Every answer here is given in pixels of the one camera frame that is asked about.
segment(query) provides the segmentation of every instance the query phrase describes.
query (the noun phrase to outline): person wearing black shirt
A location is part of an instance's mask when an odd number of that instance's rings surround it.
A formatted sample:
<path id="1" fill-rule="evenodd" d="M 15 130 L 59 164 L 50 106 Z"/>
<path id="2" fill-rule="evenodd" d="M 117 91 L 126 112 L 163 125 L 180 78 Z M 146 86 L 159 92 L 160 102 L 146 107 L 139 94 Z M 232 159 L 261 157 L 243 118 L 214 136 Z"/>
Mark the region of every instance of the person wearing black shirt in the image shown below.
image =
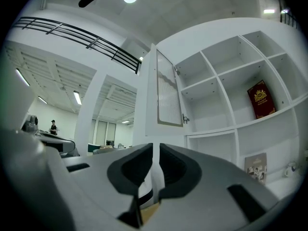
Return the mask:
<path id="1" fill-rule="evenodd" d="M 53 134 L 53 135 L 57 135 L 57 127 L 56 127 L 56 124 L 55 124 L 55 121 L 52 120 L 52 126 L 51 126 L 51 129 L 50 129 L 50 133 Z"/>

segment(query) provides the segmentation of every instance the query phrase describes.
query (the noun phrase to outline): ceiling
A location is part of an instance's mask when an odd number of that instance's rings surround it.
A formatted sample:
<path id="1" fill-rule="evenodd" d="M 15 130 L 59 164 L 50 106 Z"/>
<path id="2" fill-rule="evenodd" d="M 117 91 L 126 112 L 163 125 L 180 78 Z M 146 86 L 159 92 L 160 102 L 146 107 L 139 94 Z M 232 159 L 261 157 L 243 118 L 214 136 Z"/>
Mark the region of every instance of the ceiling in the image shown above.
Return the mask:
<path id="1" fill-rule="evenodd" d="M 79 0 L 47 0 L 78 8 Z M 157 44 L 191 26 L 230 17 L 258 17 L 257 0 L 95 0 L 86 8 L 123 28 L 136 28 Z"/>
<path id="2" fill-rule="evenodd" d="M 86 94 L 96 70 L 29 46 L 8 42 L 5 52 L 18 67 L 31 89 L 49 105 L 78 114 L 73 91 Z M 93 119 L 109 122 L 130 121 L 133 124 L 136 93 L 123 88 L 118 81 L 106 78 L 95 105 Z"/>

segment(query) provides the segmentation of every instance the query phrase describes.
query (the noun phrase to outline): rectangular light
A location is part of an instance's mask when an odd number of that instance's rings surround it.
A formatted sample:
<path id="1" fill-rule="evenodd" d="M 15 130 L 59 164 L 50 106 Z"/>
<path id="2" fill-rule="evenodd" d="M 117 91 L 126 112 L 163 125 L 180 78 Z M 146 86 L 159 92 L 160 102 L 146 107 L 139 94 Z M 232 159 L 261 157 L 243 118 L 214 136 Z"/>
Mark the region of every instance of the rectangular light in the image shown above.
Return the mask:
<path id="1" fill-rule="evenodd" d="M 264 13 L 275 13 L 275 10 L 264 10 Z"/>
<path id="2" fill-rule="evenodd" d="M 80 96 L 79 96 L 79 92 L 74 91 L 74 96 L 76 98 L 77 103 L 81 105 L 81 99 L 80 99 Z"/>
<path id="3" fill-rule="evenodd" d="M 28 83 L 28 81 L 26 81 L 26 79 L 24 78 L 24 76 L 20 73 L 19 69 L 16 69 L 16 73 L 19 75 L 19 77 L 25 82 L 25 84 L 27 86 L 30 86 L 30 84 Z"/>
<path id="4" fill-rule="evenodd" d="M 43 101 L 44 103 L 47 104 L 47 102 L 46 102 L 44 99 L 42 99 L 40 96 L 38 96 L 38 98 L 39 98 L 41 101 Z"/>

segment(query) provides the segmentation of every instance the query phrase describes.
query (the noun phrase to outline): book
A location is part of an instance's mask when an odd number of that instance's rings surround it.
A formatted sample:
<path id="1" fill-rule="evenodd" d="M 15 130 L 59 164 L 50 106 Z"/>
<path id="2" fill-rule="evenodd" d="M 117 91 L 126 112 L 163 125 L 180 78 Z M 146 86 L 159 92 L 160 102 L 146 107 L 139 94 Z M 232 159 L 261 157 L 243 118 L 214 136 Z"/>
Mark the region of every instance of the book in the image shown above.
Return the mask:
<path id="1" fill-rule="evenodd" d="M 270 91 L 263 80 L 254 85 L 247 92 L 257 119 L 276 112 Z"/>
<path id="2" fill-rule="evenodd" d="M 244 168 L 248 175 L 264 185 L 267 174 L 266 153 L 246 157 Z"/>

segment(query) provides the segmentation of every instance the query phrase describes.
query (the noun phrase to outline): metal hinge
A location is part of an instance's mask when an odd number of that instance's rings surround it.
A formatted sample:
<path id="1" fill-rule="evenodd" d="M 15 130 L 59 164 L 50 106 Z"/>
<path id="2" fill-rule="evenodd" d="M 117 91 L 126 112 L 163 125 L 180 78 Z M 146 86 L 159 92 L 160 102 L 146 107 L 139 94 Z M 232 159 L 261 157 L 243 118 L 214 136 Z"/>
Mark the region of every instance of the metal hinge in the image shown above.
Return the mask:
<path id="1" fill-rule="evenodd" d="M 178 70 L 178 69 L 176 69 L 176 68 L 175 68 L 175 66 L 173 66 L 173 68 L 174 68 L 174 71 L 175 71 L 178 75 L 180 75 L 179 70 Z"/>
<path id="2" fill-rule="evenodd" d="M 183 123 L 185 124 L 187 124 L 187 122 L 189 122 L 190 121 L 190 119 L 188 118 L 188 117 L 186 117 L 184 114 L 182 114 L 182 116 L 183 116 Z"/>

